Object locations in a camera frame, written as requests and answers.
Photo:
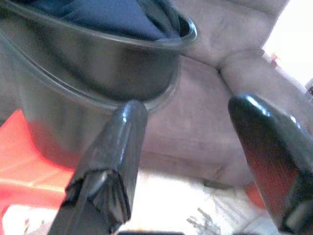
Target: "blue fabric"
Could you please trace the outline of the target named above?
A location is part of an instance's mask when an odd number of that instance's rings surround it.
[[[145,40],[178,37],[178,16],[169,1],[145,1],[36,0],[30,4],[63,20],[112,34]]]

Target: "gray couch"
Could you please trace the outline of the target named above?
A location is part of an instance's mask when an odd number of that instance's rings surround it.
[[[176,0],[199,30],[181,57],[180,83],[168,104],[149,118],[141,166],[226,185],[252,181],[231,124],[233,94],[253,93],[295,116],[313,132],[313,107],[301,89],[262,58],[287,0]],[[1,61],[6,55],[0,47]],[[20,107],[10,63],[0,62],[0,118]]]

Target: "blue cloth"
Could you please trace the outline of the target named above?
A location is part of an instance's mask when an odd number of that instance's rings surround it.
[[[104,32],[144,40],[179,37],[168,0],[22,0],[53,16]]]

